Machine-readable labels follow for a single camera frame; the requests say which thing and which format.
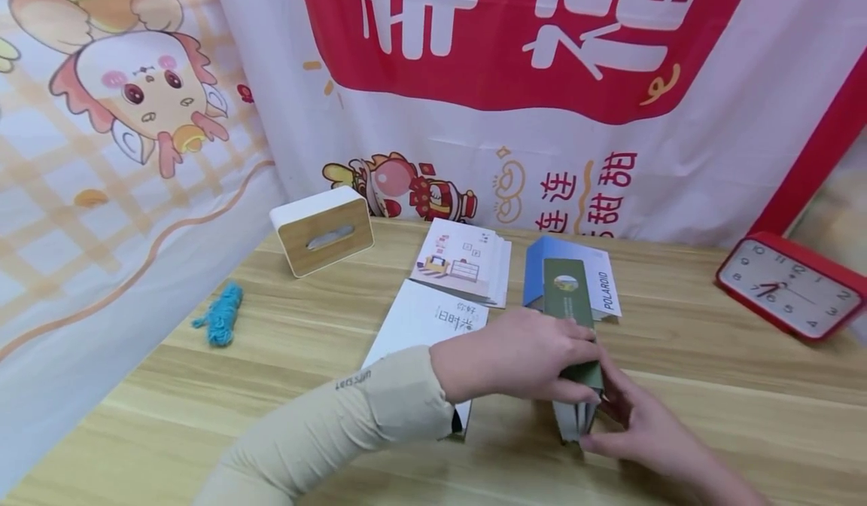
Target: person's hand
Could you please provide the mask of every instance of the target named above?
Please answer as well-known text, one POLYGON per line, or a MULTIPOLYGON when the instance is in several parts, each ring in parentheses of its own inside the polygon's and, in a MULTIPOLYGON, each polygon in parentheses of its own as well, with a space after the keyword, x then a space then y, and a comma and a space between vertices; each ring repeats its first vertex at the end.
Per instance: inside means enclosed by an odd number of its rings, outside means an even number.
POLYGON ((431 363, 453 404, 493 393, 598 404, 591 388, 560 378, 571 364, 599 359, 593 339, 594 331, 574 320, 517 308, 478 331, 433 345, 431 363))
POLYGON ((603 348, 599 360, 605 386, 599 408, 619 422, 623 431, 582 437, 585 451, 638 462, 657 474, 685 483, 702 504, 768 504, 747 480, 692 435, 671 410, 617 368, 603 348))
POLYGON ((600 409, 623 431, 589 434, 590 453, 638 462, 662 476, 683 479, 713 454, 656 397, 629 379, 600 348, 605 393, 600 409))

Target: green card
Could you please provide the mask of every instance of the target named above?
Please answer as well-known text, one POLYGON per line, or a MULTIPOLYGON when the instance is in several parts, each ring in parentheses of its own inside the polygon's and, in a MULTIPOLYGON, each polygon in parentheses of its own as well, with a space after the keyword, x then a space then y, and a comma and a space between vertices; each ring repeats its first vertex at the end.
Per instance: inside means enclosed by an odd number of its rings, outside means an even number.
MULTIPOLYGON (((591 297, 587 290, 584 264, 578 260, 544 261, 544 296, 542 312, 555 318, 573 318, 578 325, 595 329, 591 297)), ((598 361, 576 364, 563 370, 563 378, 603 391, 598 361)))

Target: book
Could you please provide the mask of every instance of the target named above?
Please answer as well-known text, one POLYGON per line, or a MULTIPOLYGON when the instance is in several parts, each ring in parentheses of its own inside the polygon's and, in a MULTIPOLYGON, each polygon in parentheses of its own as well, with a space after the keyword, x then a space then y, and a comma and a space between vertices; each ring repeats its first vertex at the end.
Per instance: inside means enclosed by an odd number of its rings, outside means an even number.
MULTIPOLYGON (((543 262, 544 295, 542 312, 555 318, 572 318, 580 325, 595 330, 593 310, 587 289, 584 264, 581 260, 547 259, 543 262)), ((604 392, 601 366, 598 361, 575 364, 560 373, 569 379, 604 392)), ((554 416, 564 442, 577 442, 578 438, 591 431, 595 419, 593 404, 554 403, 554 416)))
POLYGON ((506 308, 512 243, 492 230, 435 219, 410 278, 486 306, 506 308))
MULTIPOLYGON (((361 368, 369 367, 389 353, 412 346, 432 346, 458 335, 484 328, 488 309, 444 291, 406 279, 361 368)), ((472 401, 455 407, 452 437, 466 436, 472 401)))
POLYGON ((531 306, 543 295, 543 262, 547 259, 581 260, 591 296, 593 319, 621 316, 620 300, 611 271, 608 251, 571 240, 542 236, 527 248, 524 273, 524 305, 531 306))

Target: blue yarn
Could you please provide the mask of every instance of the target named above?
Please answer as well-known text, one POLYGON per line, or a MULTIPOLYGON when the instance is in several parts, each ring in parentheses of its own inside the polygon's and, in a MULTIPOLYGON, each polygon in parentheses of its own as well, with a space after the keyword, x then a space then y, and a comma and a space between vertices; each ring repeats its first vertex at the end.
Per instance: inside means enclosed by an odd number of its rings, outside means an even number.
POLYGON ((235 282, 229 282, 217 300, 211 303, 201 318, 193 320, 193 327, 199 329, 207 324, 208 343, 211 346, 228 346, 234 338, 235 320, 238 307, 244 299, 244 290, 235 282))

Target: green booklet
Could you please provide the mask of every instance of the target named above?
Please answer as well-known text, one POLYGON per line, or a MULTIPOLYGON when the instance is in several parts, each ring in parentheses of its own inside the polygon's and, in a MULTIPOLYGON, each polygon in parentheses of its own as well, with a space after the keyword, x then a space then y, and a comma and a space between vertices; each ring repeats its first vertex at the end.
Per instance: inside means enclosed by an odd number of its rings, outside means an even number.
MULTIPOLYGON (((544 260, 544 295, 542 312, 555 318, 573 318, 583 327, 595 329, 591 298, 587 289, 584 264, 578 260, 544 260)), ((601 366, 598 361, 567 367, 560 374, 565 379, 580 382, 603 394, 601 366)), ((592 404, 568 405, 554 403, 560 436, 564 442, 576 442, 593 425, 595 407, 592 404)))

